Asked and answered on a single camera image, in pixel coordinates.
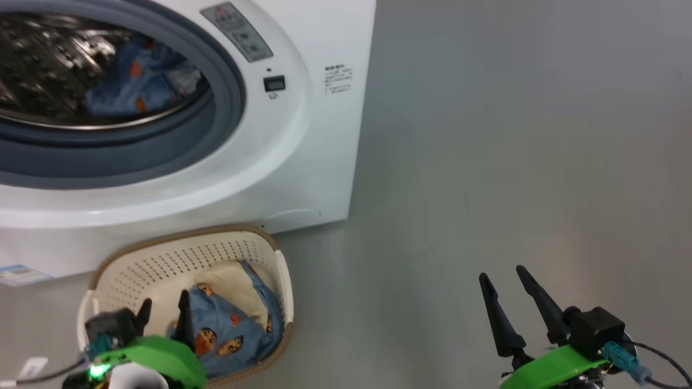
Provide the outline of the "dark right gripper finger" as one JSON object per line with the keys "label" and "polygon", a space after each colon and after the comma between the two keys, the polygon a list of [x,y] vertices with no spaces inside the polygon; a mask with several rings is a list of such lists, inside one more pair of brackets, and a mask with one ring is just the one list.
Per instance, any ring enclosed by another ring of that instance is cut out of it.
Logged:
{"label": "dark right gripper finger", "polygon": [[524,354],[526,342],[507,318],[489,276],[481,273],[479,283],[498,356],[516,357]]}
{"label": "dark right gripper finger", "polygon": [[563,321],[563,310],[525,266],[517,265],[516,272],[524,290],[536,303],[536,307],[546,325],[549,342],[552,345],[566,345],[568,343],[568,326]]}

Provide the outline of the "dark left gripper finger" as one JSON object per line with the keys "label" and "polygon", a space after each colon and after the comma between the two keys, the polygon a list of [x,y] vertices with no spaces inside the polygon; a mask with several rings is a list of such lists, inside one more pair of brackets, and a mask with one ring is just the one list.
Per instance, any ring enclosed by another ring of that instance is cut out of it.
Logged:
{"label": "dark left gripper finger", "polygon": [[192,310],[188,290],[182,290],[178,301],[179,316],[176,325],[176,341],[195,351],[195,333],[192,325]]}
{"label": "dark left gripper finger", "polygon": [[152,300],[150,298],[146,298],[145,300],[143,300],[143,303],[141,304],[138,313],[136,313],[135,329],[137,335],[139,336],[142,336],[144,334],[145,327],[148,324],[151,315],[151,308]]}

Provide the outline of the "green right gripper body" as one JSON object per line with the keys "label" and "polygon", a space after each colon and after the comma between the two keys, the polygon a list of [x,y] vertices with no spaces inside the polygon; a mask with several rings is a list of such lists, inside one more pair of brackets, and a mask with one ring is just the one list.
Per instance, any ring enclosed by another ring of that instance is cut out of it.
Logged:
{"label": "green right gripper body", "polygon": [[587,359],[573,347],[562,346],[538,359],[519,350],[511,366],[513,370],[500,379],[501,388],[593,388],[602,384],[609,363]]}

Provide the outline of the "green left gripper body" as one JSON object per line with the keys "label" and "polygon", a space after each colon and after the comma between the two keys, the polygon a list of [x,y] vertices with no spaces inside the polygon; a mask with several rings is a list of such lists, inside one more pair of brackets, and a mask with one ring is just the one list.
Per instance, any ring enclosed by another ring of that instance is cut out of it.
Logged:
{"label": "green left gripper body", "polygon": [[207,374],[193,351],[171,338],[117,343],[89,365],[94,388],[205,388]]}

